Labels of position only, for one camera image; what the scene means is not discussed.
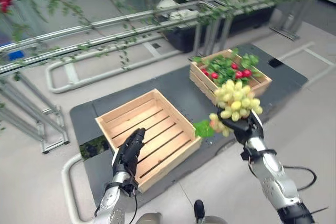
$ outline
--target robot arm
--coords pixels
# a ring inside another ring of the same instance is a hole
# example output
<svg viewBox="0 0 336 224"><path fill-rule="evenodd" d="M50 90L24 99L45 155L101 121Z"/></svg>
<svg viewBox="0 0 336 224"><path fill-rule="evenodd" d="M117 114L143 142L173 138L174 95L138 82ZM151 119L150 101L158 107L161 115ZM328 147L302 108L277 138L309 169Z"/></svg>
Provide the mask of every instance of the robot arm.
<svg viewBox="0 0 336 224"><path fill-rule="evenodd" d="M296 185L290 179L276 158L276 152L269 150L264 141L261 121L254 111L247 120L233 122L231 119L218 118L234 130L237 141L244 146L241 156L249 162L251 172L259 179L266 198L277 210L285 224L311 224L314 219L302 202Z"/></svg>
<svg viewBox="0 0 336 224"><path fill-rule="evenodd" d="M138 156L144 145L145 129L137 129L114 154L112 160L113 180L105 189L105 194L95 212L94 224L124 224L124 210L127 199L135 194Z"/></svg>

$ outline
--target empty wooden crate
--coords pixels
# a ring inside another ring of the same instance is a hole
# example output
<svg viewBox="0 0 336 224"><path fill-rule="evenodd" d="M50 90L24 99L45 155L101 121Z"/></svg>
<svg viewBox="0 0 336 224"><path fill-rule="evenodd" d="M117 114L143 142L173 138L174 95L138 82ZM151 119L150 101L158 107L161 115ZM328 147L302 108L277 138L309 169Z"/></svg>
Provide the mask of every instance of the empty wooden crate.
<svg viewBox="0 0 336 224"><path fill-rule="evenodd" d="M195 137L192 124L157 89L96 121L114 151L134 130L146 129L135 176L142 193L201 145L201 138Z"/></svg>
<svg viewBox="0 0 336 224"><path fill-rule="evenodd" d="M216 105L215 98L215 90L218 89L218 86L207 77L201 69L204 67L205 60L212 60L218 56L223 56L224 58L231 57L232 51L230 49L217 52L213 55L206 56L202 58L202 62L197 63L195 61L190 63L190 79L198 86L198 88L212 101L214 105ZM239 63L241 57L236 55L232 58L232 61L235 63ZM249 85L251 86L251 91L253 91L257 97L261 96L270 85L272 80L265 74L259 71L260 77L252 78L249 81Z"/></svg>

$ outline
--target blue bin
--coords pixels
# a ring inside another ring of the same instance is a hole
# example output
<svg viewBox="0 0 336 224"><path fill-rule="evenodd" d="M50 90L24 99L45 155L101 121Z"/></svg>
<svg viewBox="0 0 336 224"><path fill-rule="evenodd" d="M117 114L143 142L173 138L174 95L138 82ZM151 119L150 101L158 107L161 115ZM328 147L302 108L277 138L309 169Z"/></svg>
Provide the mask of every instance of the blue bin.
<svg viewBox="0 0 336 224"><path fill-rule="evenodd" d="M9 45L11 44L10 42L6 42L6 43L0 43L0 47L1 46L6 46L6 45ZM9 60L16 60L16 59L20 59L20 58L24 58L24 54L22 51L15 51L15 52L10 52L8 54L8 59Z"/></svg>

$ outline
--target white pipe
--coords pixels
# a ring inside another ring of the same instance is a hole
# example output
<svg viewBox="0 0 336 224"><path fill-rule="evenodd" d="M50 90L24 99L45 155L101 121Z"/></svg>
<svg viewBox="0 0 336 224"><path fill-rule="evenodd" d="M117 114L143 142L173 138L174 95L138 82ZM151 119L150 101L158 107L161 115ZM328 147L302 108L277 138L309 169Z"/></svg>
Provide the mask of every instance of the white pipe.
<svg viewBox="0 0 336 224"><path fill-rule="evenodd" d="M78 214L78 209L76 206L74 191L72 189L70 169L75 163L81 160L82 160L82 156L80 155L80 153L78 153L77 155L69 159L68 162L63 166L61 173L62 173L62 184L63 184L63 189L64 189L64 196L65 196L65 200L66 200L66 204L68 207L70 220L72 224L93 224L93 220L94 220L93 218L88 221L82 221L80 219L79 214Z"/></svg>

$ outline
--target black container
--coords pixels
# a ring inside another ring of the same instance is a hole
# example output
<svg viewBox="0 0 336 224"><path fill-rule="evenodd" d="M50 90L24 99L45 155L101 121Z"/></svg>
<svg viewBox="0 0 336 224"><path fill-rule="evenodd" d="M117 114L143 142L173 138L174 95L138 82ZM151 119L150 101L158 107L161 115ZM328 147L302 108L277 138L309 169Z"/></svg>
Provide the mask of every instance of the black container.
<svg viewBox="0 0 336 224"><path fill-rule="evenodd" d="M275 7L267 7L255 10L249 14L235 16L229 32L229 37L247 29L257 28L269 22ZM225 19L221 20L217 39L221 36ZM174 28L173 31L164 32L168 41L177 49L184 53L191 52L194 47L196 27ZM204 43L206 25L202 27L200 45Z"/></svg>

